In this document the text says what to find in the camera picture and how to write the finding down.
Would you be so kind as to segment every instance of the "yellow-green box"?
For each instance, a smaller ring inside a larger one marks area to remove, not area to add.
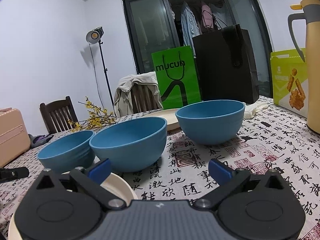
[[[308,114],[308,74],[296,49],[271,53],[273,102],[297,114]]]

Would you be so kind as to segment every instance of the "wooden chair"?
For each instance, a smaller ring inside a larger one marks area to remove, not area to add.
[[[50,134],[74,128],[74,125],[68,123],[68,119],[78,122],[69,96],[65,100],[54,101],[47,105],[41,103],[40,112]]]
[[[134,84],[131,89],[131,100],[134,114],[160,108],[148,86]]]

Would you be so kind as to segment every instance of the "studio light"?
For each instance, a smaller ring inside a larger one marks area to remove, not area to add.
[[[109,80],[108,80],[108,75],[107,75],[108,70],[106,69],[106,66],[104,64],[103,54],[102,54],[102,49],[101,49],[101,44],[103,44],[103,42],[101,41],[101,37],[103,36],[103,34],[104,34],[104,31],[103,31],[102,27],[98,27],[96,29],[93,29],[92,31],[89,31],[87,33],[85,39],[89,44],[99,43],[101,59],[102,59],[102,64],[103,64],[103,68],[104,68],[104,74],[106,76],[106,81],[107,81],[107,85],[108,85],[108,89],[109,89],[112,107],[114,108],[113,97],[112,97],[112,93],[111,93],[111,89],[110,89],[110,85],[109,85]]]

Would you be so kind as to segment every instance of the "thermos handle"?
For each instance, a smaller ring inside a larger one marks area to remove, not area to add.
[[[304,55],[303,55],[303,51],[298,46],[298,43],[297,43],[296,38],[295,38],[294,33],[293,33],[293,28],[292,28],[292,21],[294,21],[294,20],[303,20],[303,19],[306,19],[304,13],[290,14],[288,16],[288,25],[289,25],[289,32],[290,32],[290,36],[291,36],[291,39],[293,41],[293,44],[296,47],[296,49],[297,49],[300,57],[302,58],[303,62],[306,62],[306,60],[304,58]]]

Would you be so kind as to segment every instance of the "glass door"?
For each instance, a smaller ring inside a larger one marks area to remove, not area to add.
[[[260,95],[270,97],[270,53],[266,48],[263,30],[259,26],[255,7],[251,0],[228,1],[236,24],[240,24],[242,29],[249,32],[256,61]]]
[[[126,0],[125,6],[137,72],[154,71],[151,54],[179,46],[167,0]]]

